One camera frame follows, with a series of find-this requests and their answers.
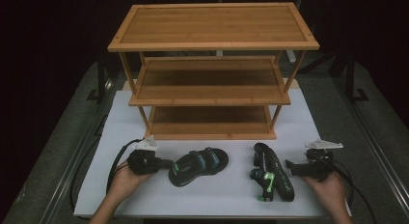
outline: floor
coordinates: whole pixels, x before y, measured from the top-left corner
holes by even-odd
[[[302,67],[321,55],[309,52]],[[290,64],[286,57],[281,63],[286,75]],[[355,185],[368,199],[378,223],[406,223],[409,221],[409,200],[405,190],[405,184],[409,183],[406,164],[409,160],[409,130],[362,66],[355,65],[355,88],[362,89],[368,100],[352,104],[344,95],[344,76],[328,74],[330,64],[324,63],[296,76],[318,132],[322,139],[344,144],[344,149],[337,151],[335,158],[349,170]],[[97,89],[96,70],[97,63],[83,77],[25,183],[20,199],[14,203],[4,223],[87,222],[72,215],[72,206],[93,159],[113,95],[125,81],[123,73],[117,78],[108,78],[105,98],[97,103],[93,99]],[[372,223],[368,207],[356,192],[351,211],[354,223]],[[255,222],[239,221],[235,223]],[[113,221],[143,222],[141,218]],[[322,218],[282,219],[277,223],[330,222]]]

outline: black cable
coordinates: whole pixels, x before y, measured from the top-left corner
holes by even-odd
[[[319,160],[320,162],[322,162],[323,164],[325,164],[327,167],[329,167],[330,169],[334,170],[335,172],[337,172],[341,177],[343,177],[357,192],[358,194],[361,196],[361,198],[364,200],[365,204],[367,205],[367,208],[370,212],[370,215],[372,217],[373,223],[377,224],[376,218],[375,218],[375,213],[372,210],[372,207],[370,206],[367,198],[364,196],[364,194],[361,192],[361,190],[358,189],[357,186],[355,186],[351,180],[351,178],[349,178],[341,169],[339,169],[338,167],[329,164],[327,161],[323,160],[322,158],[318,157],[317,155],[315,155],[315,153],[313,153],[313,156],[316,160]]]
[[[74,202],[73,202],[73,188],[74,188],[75,179],[78,176],[79,170],[81,169],[81,166],[85,161],[85,158],[87,158],[88,154],[96,146],[96,143],[98,143],[99,140],[100,140],[100,137],[97,137],[96,140],[94,141],[94,143],[91,145],[91,147],[87,150],[87,152],[82,157],[77,169],[75,170],[74,176],[73,176],[72,181],[71,181],[71,185],[69,186],[69,204],[71,206],[72,213],[74,213],[74,208],[75,208],[75,205],[74,205]],[[89,220],[89,218],[84,218],[84,217],[80,217],[80,216],[78,216],[78,218],[84,219],[84,220]]]
[[[133,143],[138,143],[142,140],[140,139],[135,139],[130,141],[129,143],[127,143],[125,146],[123,146],[120,150],[120,152],[117,154],[117,157],[115,158],[114,162],[112,163],[111,166],[111,171],[109,172],[109,176],[108,176],[108,182],[106,184],[106,193],[108,193],[109,188],[111,187],[111,183],[112,180],[114,179],[115,176],[115,172],[117,170],[117,166],[118,166],[118,162],[120,161],[121,157],[123,156],[123,153],[125,152],[125,150],[127,149],[127,147],[129,147],[129,145],[133,144]]]
[[[352,176],[349,173],[349,171],[346,169],[345,165],[343,165],[342,163],[340,163],[337,160],[333,160],[335,163],[339,164],[340,167],[342,167],[342,169],[346,172],[346,174],[348,175],[348,177],[351,179],[351,184],[349,185],[351,188],[351,191],[349,193],[349,197],[347,199],[347,203],[349,207],[352,207],[352,203],[354,202],[354,184],[352,183]]]

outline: white tabletop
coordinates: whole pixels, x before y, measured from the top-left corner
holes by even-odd
[[[91,216],[105,195],[111,165],[121,147],[141,139],[145,126],[137,107],[127,105],[131,93],[118,91],[93,162],[82,184],[74,215]],[[198,177],[184,187],[173,186],[168,171],[161,170],[144,182],[117,209],[116,216],[204,218],[296,218],[326,216],[311,189],[285,167],[285,160],[307,163],[305,144],[319,138],[314,120],[300,89],[290,89],[291,105],[284,106],[275,125],[277,140],[160,141],[157,157],[178,160],[191,150],[223,149],[228,166],[214,176]],[[274,113],[275,106],[270,107]],[[277,191],[273,202],[261,202],[261,187],[250,179],[254,145],[272,148],[286,168],[295,190],[293,202],[283,202]],[[120,162],[131,153],[128,149]]]

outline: wooden shelf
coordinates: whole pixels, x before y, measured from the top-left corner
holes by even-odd
[[[306,50],[319,44],[292,3],[134,5],[108,46],[156,139],[275,139]],[[145,51],[280,50],[277,56],[145,57]],[[282,50],[300,50],[284,82]],[[126,52],[139,52],[134,82]],[[277,105],[270,117],[268,105]],[[147,118],[143,106],[151,106]]]
[[[134,5],[109,51],[316,50],[293,3]]]
[[[290,104],[275,57],[146,58],[129,105]]]
[[[153,107],[145,136],[157,139],[275,139],[268,106]]]

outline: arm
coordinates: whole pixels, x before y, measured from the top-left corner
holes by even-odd
[[[312,178],[303,178],[315,192],[321,205],[327,209],[334,224],[351,224],[345,204],[343,183],[338,173],[328,175],[324,182],[317,182]]]
[[[110,223],[115,210],[121,202],[128,198],[141,182],[144,182],[151,176],[152,174],[136,175],[129,169],[127,163],[123,162],[118,166],[108,194],[94,213],[90,223]]]

